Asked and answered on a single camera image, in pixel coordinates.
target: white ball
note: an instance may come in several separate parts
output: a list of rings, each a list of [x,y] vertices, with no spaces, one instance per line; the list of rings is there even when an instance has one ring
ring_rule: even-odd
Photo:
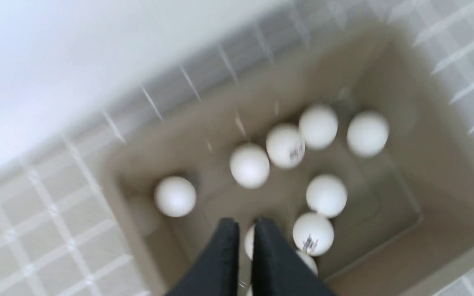
[[[267,135],[267,152],[272,163],[281,169],[292,169],[303,160],[305,144],[297,127],[281,123]]]
[[[259,188],[268,179],[268,156],[261,146],[250,143],[241,145],[230,157],[230,171],[242,187]]]
[[[373,157],[380,153],[389,139],[389,123],[374,111],[357,114],[348,126],[348,147],[359,157]]]
[[[253,260],[253,242],[255,238],[255,225],[248,229],[246,236],[244,236],[244,251],[250,259]]]
[[[334,228],[330,221],[315,213],[301,215],[292,231],[297,248],[310,256],[321,256],[332,246]]]
[[[323,149],[329,146],[337,134],[337,115],[327,105],[308,108],[299,119],[299,131],[311,149]]]
[[[347,191],[345,184],[334,175],[316,176],[306,189],[308,207],[319,215],[333,218],[346,206]]]
[[[318,265],[315,264],[314,259],[312,259],[312,257],[310,257],[310,255],[308,255],[307,253],[305,253],[301,250],[297,250],[295,252],[297,253],[297,255],[299,255],[299,258],[301,258],[301,260],[303,260],[304,264],[306,264],[306,266],[308,266],[308,268],[310,268],[310,270],[315,275],[318,275]]]
[[[169,217],[187,215],[195,206],[195,187],[186,179],[172,176],[161,180],[155,188],[155,202]]]

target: white surface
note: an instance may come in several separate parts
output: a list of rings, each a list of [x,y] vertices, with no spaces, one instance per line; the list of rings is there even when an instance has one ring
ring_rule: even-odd
[[[0,2],[0,167],[282,2]]]
[[[323,174],[311,180],[306,188],[306,203],[319,215],[333,218],[346,206],[347,191],[340,178]]]
[[[324,149],[329,146],[337,134],[337,115],[330,106],[309,107],[299,119],[299,131],[306,146],[310,149]]]
[[[302,214],[292,230],[295,246],[310,256],[321,256],[332,246],[334,228],[330,221],[315,213]]]
[[[348,126],[346,140],[348,147],[357,156],[376,156],[389,139],[389,124],[378,112],[364,111],[352,119]]]
[[[187,215],[196,201],[195,187],[186,179],[173,176],[161,180],[155,188],[155,203],[169,217]]]
[[[241,145],[230,157],[230,171],[242,187],[259,188],[266,182],[269,175],[267,153],[256,144]]]
[[[310,268],[310,270],[315,275],[318,275],[318,266],[317,266],[317,264],[315,264],[314,259],[312,259],[312,257],[310,257],[310,255],[308,255],[307,253],[305,253],[301,250],[297,250],[297,251],[295,251],[295,253],[297,253],[299,258],[301,258],[301,260],[303,260],[304,264],[306,264],[306,266],[308,266],[308,268]]]
[[[293,124],[278,124],[267,135],[268,156],[281,169],[296,167],[303,160],[304,151],[303,137]]]
[[[250,260],[253,260],[253,242],[255,241],[255,225],[248,229],[244,236],[244,251]]]

